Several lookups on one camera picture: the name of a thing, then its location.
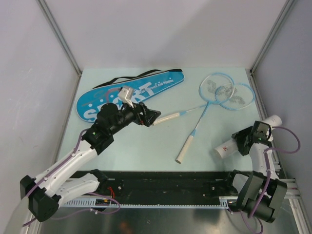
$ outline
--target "black bracket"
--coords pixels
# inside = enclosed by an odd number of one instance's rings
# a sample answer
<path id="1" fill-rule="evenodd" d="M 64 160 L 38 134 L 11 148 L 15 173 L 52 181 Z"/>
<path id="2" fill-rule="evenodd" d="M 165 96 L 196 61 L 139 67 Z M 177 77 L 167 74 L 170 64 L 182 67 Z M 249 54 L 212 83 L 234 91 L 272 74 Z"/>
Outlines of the black bracket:
<path id="1" fill-rule="evenodd" d="M 241 174 L 241 172 L 234 170 L 233 175 L 235 174 Z M 239 210 L 249 214 L 254 208 L 266 181 L 267 177 L 262 173 L 255 171 L 250 173 L 249 178 L 238 195 L 237 202 L 229 204 L 231 210 Z M 272 223 L 277 217 L 286 192 L 286 183 L 278 179 L 270 179 L 267 194 L 271 197 L 263 196 L 254 213 L 254 217 Z"/>
<path id="2" fill-rule="evenodd" d="M 121 195 L 123 189 L 123 181 L 121 179 L 109 179 L 104 172 L 99 169 L 94 169 L 90 171 L 99 181 L 99 186 L 96 190 L 96 193 L 105 195 L 108 190 L 108 187 L 112 187 L 116 196 Z"/>
<path id="3" fill-rule="evenodd" d="M 220 196 L 237 196 L 237 189 L 232 185 L 232 173 L 226 179 L 211 180 L 202 185 L 204 197 L 216 198 Z"/>
<path id="4" fill-rule="evenodd" d="M 35 184 L 35 179 L 30 176 L 25 176 L 20 181 L 20 197 L 23 199 L 26 194 L 33 188 Z M 28 209 L 37 218 L 39 222 L 46 221 L 49 219 L 59 208 L 60 196 L 54 195 L 53 197 L 45 194 L 45 188 L 37 187 L 29 195 Z"/>
<path id="5" fill-rule="evenodd" d="M 114 142 L 113 135 L 130 123 L 149 127 L 161 114 L 160 111 L 148 109 L 143 102 L 133 103 L 133 106 L 124 103 L 118 110 L 113 103 L 103 105 L 95 123 L 82 136 L 82 140 L 91 144 L 99 155 Z"/>
<path id="6" fill-rule="evenodd" d="M 260 121 L 255 121 L 253 126 L 232 134 L 232 138 L 237 143 L 238 151 L 243 156 L 249 154 L 249 151 L 254 143 L 261 143 L 267 146 L 271 146 L 271 142 L 268 141 L 270 137 L 270 125 Z"/>

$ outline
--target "vertical metal pole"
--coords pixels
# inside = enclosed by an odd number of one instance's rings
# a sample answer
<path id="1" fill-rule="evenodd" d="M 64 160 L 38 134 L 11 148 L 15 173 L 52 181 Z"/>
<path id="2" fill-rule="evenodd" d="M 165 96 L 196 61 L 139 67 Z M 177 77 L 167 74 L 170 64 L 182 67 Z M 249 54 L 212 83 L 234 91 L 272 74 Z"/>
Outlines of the vertical metal pole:
<path id="1" fill-rule="evenodd" d="M 259 66 L 259 63 L 265 57 L 266 53 L 268 52 L 269 47 L 272 45 L 274 39 L 276 38 L 278 32 L 280 31 L 281 27 L 283 26 L 287 16 L 292 11 L 294 5 L 298 0 L 287 0 L 282 11 L 279 13 L 277 20 L 275 21 L 267 39 L 265 40 L 257 58 L 255 59 L 252 67 L 250 68 L 251 74 L 253 74 Z"/>
<path id="2" fill-rule="evenodd" d="M 74 70 L 77 72 L 78 76 L 80 77 L 81 76 L 81 70 L 58 26 L 58 24 L 56 23 L 47 3 L 45 0 L 36 0 L 40 9 L 42 10 L 44 16 L 46 17 L 49 25 L 51 26 L 52 28 L 52 31 L 54 32 L 55 36 L 57 37 L 61 47 L 63 48 L 65 54 L 67 55 L 71 65 L 73 66 Z"/>

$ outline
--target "metal floor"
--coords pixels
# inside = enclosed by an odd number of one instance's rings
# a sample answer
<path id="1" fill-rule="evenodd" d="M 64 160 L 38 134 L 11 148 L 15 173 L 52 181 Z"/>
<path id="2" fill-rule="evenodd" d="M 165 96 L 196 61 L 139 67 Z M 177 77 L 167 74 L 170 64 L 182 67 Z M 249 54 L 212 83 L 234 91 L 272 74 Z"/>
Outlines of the metal floor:
<path id="1" fill-rule="evenodd" d="M 61 208 L 55 217 L 78 208 Z M 260 225 L 250 219 L 251 227 Z M 277 219 L 265 223 L 264 234 L 298 234 L 288 200 Z M 249 234 L 240 214 L 217 209 L 126 209 L 103 215 L 83 212 L 61 221 L 43 222 L 40 234 Z"/>

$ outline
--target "white cylinder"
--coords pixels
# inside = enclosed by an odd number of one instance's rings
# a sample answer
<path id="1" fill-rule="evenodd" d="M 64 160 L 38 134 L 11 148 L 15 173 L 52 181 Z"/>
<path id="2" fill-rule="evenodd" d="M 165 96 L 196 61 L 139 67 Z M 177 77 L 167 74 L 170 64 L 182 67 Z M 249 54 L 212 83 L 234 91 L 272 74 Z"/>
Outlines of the white cylinder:
<path id="1" fill-rule="evenodd" d="M 277 115 L 272 115 L 261 122 L 266 123 L 272 127 L 282 125 L 282 120 Z"/>
<path id="2" fill-rule="evenodd" d="M 175 114 L 172 114 L 172 115 L 168 115 L 168 116 L 165 116 L 165 117 L 162 117 L 162 118 L 158 118 L 154 121 L 153 125 L 156 125 L 156 124 L 159 124 L 159 123 L 162 123 L 162 122 L 165 122 L 165 121 L 168 121 L 168 120 L 171 120 L 173 118 L 177 118 L 180 116 L 180 113 L 175 113 Z"/>
<path id="3" fill-rule="evenodd" d="M 224 159 L 233 154 L 234 152 L 238 151 L 238 147 L 236 141 L 233 138 L 231 138 L 227 142 L 216 147 L 214 151 L 218 156 Z"/>
<path id="4" fill-rule="evenodd" d="M 186 142 L 184 143 L 184 145 L 183 145 L 183 147 L 182 147 L 182 149 L 181 149 L 179 155 L 178 155 L 178 156 L 176 157 L 176 159 L 175 159 L 175 161 L 176 161 L 177 163 L 179 163 L 179 164 L 182 163 L 182 161 L 183 161 L 183 159 L 184 159 L 184 156 L 185 156 L 186 152 L 188 151 L 188 149 L 189 149 L 189 147 L 190 147 L 190 145 L 191 145 L 191 143 L 192 143 L 193 138 L 194 138 L 194 137 L 193 137 L 192 135 L 190 135 L 190 136 L 187 138 L 187 140 L 186 140 Z"/>

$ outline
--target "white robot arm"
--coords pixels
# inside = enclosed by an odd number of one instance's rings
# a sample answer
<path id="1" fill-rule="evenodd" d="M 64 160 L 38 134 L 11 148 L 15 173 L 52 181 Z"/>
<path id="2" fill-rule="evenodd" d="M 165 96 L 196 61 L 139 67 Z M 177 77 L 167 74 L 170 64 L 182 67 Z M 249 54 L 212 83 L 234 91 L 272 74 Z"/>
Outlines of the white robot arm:
<path id="1" fill-rule="evenodd" d="M 124 86 L 118 94 L 123 102 L 121 110 L 112 103 L 103 105 L 95 123 L 85 133 L 81 132 L 76 147 L 68 155 L 35 178 L 27 175 L 20 181 L 21 198 L 29 198 L 28 209 L 38 221 L 46 221 L 67 201 L 92 193 L 107 181 L 102 172 L 92 170 L 79 179 L 65 182 L 113 143 L 115 133 L 132 122 L 149 127 L 160 116 L 159 111 L 148 109 L 143 102 L 132 103 L 132 93 L 132 88 Z"/>
<path id="2" fill-rule="evenodd" d="M 280 126 L 282 124 L 282 120 L 279 116 L 277 115 L 273 115 L 271 117 L 268 117 L 267 119 L 261 121 L 263 123 L 266 123 L 268 125 L 270 125 L 271 127 L 274 126 Z M 266 137 L 269 136 L 268 140 L 269 142 L 273 141 L 273 135 L 270 134 L 269 132 L 267 132 Z M 259 143 L 254 143 L 250 149 L 249 149 L 249 156 L 252 159 L 252 164 L 253 164 L 253 171 L 256 172 L 261 172 L 264 175 L 266 174 L 266 163 L 265 163 L 265 159 L 263 156 L 263 152 L 264 150 L 268 148 L 268 145 L 263 144 L 261 142 Z M 234 138 L 231 138 L 230 140 L 228 140 L 227 142 L 219 145 L 218 147 L 216 147 L 214 149 L 215 153 L 217 155 L 219 155 L 222 159 L 227 158 L 229 156 L 231 156 L 234 152 L 238 151 L 238 146 L 237 146 L 237 142 Z M 271 178 L 278 178 L 277 174 L 275 173 L 275 168 L 274 168 L 274 163 L 273 163 L 273 159 L 272 159 L 272 151 L 268 151 L 268 157 L 269 157 L 269 162 L 270 162 L 270 168 L 271 168 Z"/>
<path id="3" fill-rule="evenodd" d="M 280 126 L 281 123 L 278 116 L 255 121 L 253 126 L 232 134 L 231 140 L 214 149 L 221 158 L 236 151 L 243 156 L 250 155 L 253 171 L 234 170 L 229 177 L 230 184 L 239 193 L 231 209 L 246 212 L 269 223 L 275 220 L 287 192 L 286 183 L 281 182 L 275 172 L 272 151 L 266 151 L 268 163 L 264 156 L 265 150 L 272 147 L 273 127 Z"/>

